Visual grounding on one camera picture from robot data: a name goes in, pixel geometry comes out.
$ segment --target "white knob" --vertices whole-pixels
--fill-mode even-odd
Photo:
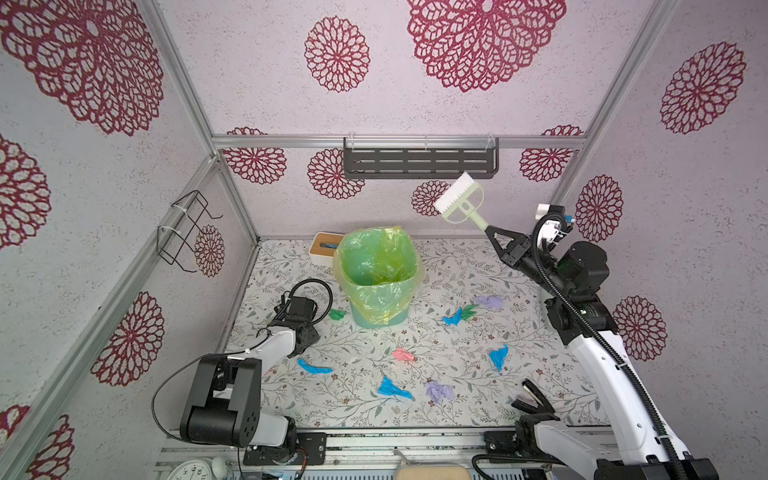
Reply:
[[[230,474],[230,468],[227,467],[227,460],[224,457],[214,458],[210,463],[210,470],[218,480],[222,480]]]

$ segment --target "metal bracket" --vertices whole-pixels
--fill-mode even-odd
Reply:
[[[498,172],[498,138],[486,148],[365,148],[355,149],[344,138],[344,174],[351,179],[493,178]]]
[[[323,432],[300,433],[298,435],[299,447],[304,448],[306,452],[307,465],[322,465],[326,461],[326,440],[328,435]],[[299,465],[304,462],[301,454],[295,455],[286,463],[286,465]],[[248,466],[267,466],[275,465],[275,462],[267,455],[261,447],[246,448],[243,456],[243,465]]]

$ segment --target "red flower pattern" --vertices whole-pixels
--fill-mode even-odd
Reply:
[[[61,480],[69,472],[69,460],[74,452],[72,436],[74,429],[69,425],[69,415],[62,415],[56,430],[45,440],[43,448],[27,468],[28,480]]]
[[[266,135],[256,128],[238,127],[229,135]],[[277,182],[286,172],[282,148],[227,148],[221,153],[232,171],[255,184]]]
[[[426,217],[439,215],[440,212],[435,208],[435,200],[440,198],[440,195],[443,195],[449,187],[448,182],[440,180],[430,180],[419,185],[411,195],[413,210]]]
[[[576,225],[587,240],[605,240],[619,225],[621,208],[619,183],[608,175],[588,181],[576,202]]]
[[[633,358],[647,362],[667,346],[667,324],[661,312],[645,298],[628,296],[616,305],[614,320]]]
[[[194,258],[205,276],[215,276],[224,265],[224,240],[213,225],[200,229],[194,242]]]
[[[328,198],[354,197],[366,184],[344,175],[344,153],[338,148],[319,151],[310,159],[306,174],[315,190]]]
[[[488,90],[533,61],[565,0],[408,0],[414,55],[444,87]]]
[[[573,125],[558,125],[545,130],[542,135],[582,135],[584,132]],[[520,171],[523,176],[537,182],[560,177],[565,164],[574,151],[569,148],[528,148],[520,157]]]
[[[159,115],[163,70],[131,0],[0,0],[0,31],[40,91],[79,121],[133,135]]]
[[[349,91],[368,73],[371,58],[366,38],[344,18],[325,17],[317,22],[304,48],[313,78],[330,91]]]
[[[744,52],[722,41],[688,58],[661,98],[661,121],[676,134],[711,124],[736,98],[744,81]]]
[[[163,346],[165,319],[157,300],[139,293],[109,343],[101,351],[91,373],[99,383],[126,386],[149,370]]]
[[[0,250],[37,234],[51,211],[50,196],[37,161],[0,135]]]
[[[8,441],[8,438],[16,430],[16,426],[27,415],[29,406],[14,405],[10,409],[0,413],[0,449]]]

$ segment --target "black cable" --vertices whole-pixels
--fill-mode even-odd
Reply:
[[[301,480],[301,478],[304,476],[304,472],[306,472],[306,462],[307,462],[307,454],[304,447],[299,447],[299,450],[301,450],[302,455],[304,455],[304,460],[301,462],[301,472],[299,472],[298,476],[294,480]]]
[[[319,283],[320,285],[324,286],[326,290],[328,290],[328,306],[326,307],[326,311],[323,312],[322,315],[314,319],[312,322],[310,322],[310,325],[315,325],[320,320],[324,319],[326,315],[328,315],[328,312],[331,311],[331,306],[333,305],[333,292],[331,291],[331,287],[328,283],[323,282],[322,280],[318,280],[317,278],[308,278],[306,280],[302,280],[298,282],[296,285],[293,286],[293,288],[290,290],[290,293],[288,293],[288,300],[290,301],[290,297],[293,296],[294,293],[299,289],[300,286],[305,285],[307,283]]]
[[[257,348],[259,345],[261,345],[262,343],[266,342],[266,340],[269,339],[270,336],[272,336],[272,333],[267,328],[260,328],[257,331],[257,333],[256,333],[257,337],[259,336],[259,334],[261,333],[262,330],[266,330],[266,339],[262,340],[261,342],[258,342],[256,345],[250,347],[250,349]],[[195,363],[197,361],[200,361],[200,360],[202,360],[204,358],[207,358],[207,357],[240,355],[241,353],[245,353],[245,352],[246,352],[245,350],[241,350],[239,352],[228,352],[228,353],[206,353],[205,355],[198,356],[196,359],[192,360],[187,365],[185,365],[185,366],[181,367],[180,369],[178,369],[177,371],[171,373],[171,375],[168,378],[166,378],[165,381],[163,381],[160,384],[160,386],[157,387],[157,390],[154,391],[154,395],[152,395],[152,401],[150,402],[150,409],[152,411],[152,419],[154,420],[155,425],[157,425],[157,427],[160,430],[162,430],[165,435],[168,435],[172,439],[178,440],[179,442],[191,443],[191,444],[194,444],[194,445],[213,445],[212,443],[195,442],[194,440],[184,440],[181,437],[177,437],[176,435],[171,435],[171,433],[169,431],[167,431],[165,428],[163,428],[163,426],[160,424],[160,420],[157,419],[157,413],[154,411],[154,400],[157,397],[157,394],[160,393],[160,389],[162,389],[165,386],[166,383],[170,382],[170,379],[174,378],[176,375],[181,373],[184,369],[186,369],[188,366],[192,365],[193,363]]]
[[[496,480],[487,473],[483,472],[478,466],[478,460],[509,460],[510,462],[525,462],[525,463],[556,463],[558,465],[565,465],[556,458],[535,458],[535,457],[518,457],[517,455],[509,455],[505,453],[481,453],[472,457],[472,467],[475,471],[483,477],[485,480]]]
[[[544,263],[541,261],[541,256],[539,255],[538,251],[538,234],[541,231],[541,228],[544,226],[544,224],[549,220],[557,220],[560,222],[561,228],[564,228],[565,225],[568,225],[568,222],[565,219],[565,216],[563,214],[559,214],[557,212],[550,212],[549,214],[544,215],[542,218],[539,219],[539,221],[536,223],[536,226],[533,229],[533,233],[531,234],[531,256],[533,257],[534,264],[536,265],[536,268],[538,269],[539,274],[541,275],[541,278],[544,280],[544,282],[549,287],[549,290],[557,297],[559,300],[563,303],[565,308],[568,309],[568,311],[571,312],[573,317],[576,319],[579,327],[584,333],[587,333],[589,336],[593,337],[595,340],[598,341],[601,347],[608,353],[608,355],[611,356],[611,358],[616,362],[617,365],[621,366],[621,371],[624,372],[624,374],[627,376],[627,379],[629,379],[630,383],[634,387],[635,392],[637,392],[637,395],[640,397],[640,401],[643,403],[643,406],[645,407],[646,411],[648,412],[648,416],[650,417],[650,421],[654,424],[654,429],[656,430],[657,437],[659,438],[659,441],[661,442],[661,446],[664,447],[664,451],[667,453],[667,457],[670,459],[670,464],[672,464],[672,469],[674,470],[675,476],[678,480],[684,480],[685,478],[688,478],[685,470],[683,469],[683,464],[680,462],[680,459],[677,457],[677,452],[675,452],[674,446],[672,445],[672,441],[669,440],[669,437],[667,437],[667,429],[664,426],[664,423],[661,421],[661,417],[659,415],[658,410],[656,410],[656,406],[654,405],[653,401],[650,399],[650,395],[648,395],[648,391],[645,389],[643,384],[640,382],[640,379],[635,375],[635,373],[632,371],[632,368],[627,364],[626,361],[621,357],[621,355],[618,354],[616,350],[611,346],[608,341],[603,338],[602,335],[600,335],[597,330],[592,328],[592,325],[589,324],[589,322],[581,316],[581,312],[579,312],[578,308],[571,303],[567,298],[565,298],[565,295],[555,286],[554,282],[549,278],[549,275],[546,272],[546,269],[544,268]]]
[[[240,470],[240,480],[244,480],[245,475],[243,475],[243,467],[240,466],[240,447],[237,447],[237,469]]]

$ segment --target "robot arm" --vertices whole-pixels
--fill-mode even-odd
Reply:
[[[328,291],[326,312],[315,319],[317,304],[296,296],[304,283],[320,283]],[[275,462],[286,462],[296,454],[296,426],[290,417],[260,411],[261,377],[281,359],[300,355],[319,339],[314,324],[330,310],[333,295],[327,283],[308,279],[298,283],[286,301],[275,307],[275,318],[260,330],[254,347],[227,356],[205,356],[197,365],[180,435],[187,442],[257,445]]]
[[[537,219],[531,236],[493,226],[485,232],[503,263],[553,296],[545,301],[550,323],[595,386],[614,430],[621,465],[609,462],[611,452],[591,442],[589,435],[569,432],[547,409],[524,409],[529,415],[516,425],[518,450],[552,455],[589,479],[717,479],[708,459],[690,455],[637,377],[616,323],[597,295],[609,274],[605,252],[593,243],[575,242],[558,261],[550,252],[571,231],[571,219],[563,215],[563,207],[549,205],[539,207]],[[505,247],[499,237],[510,239]]]

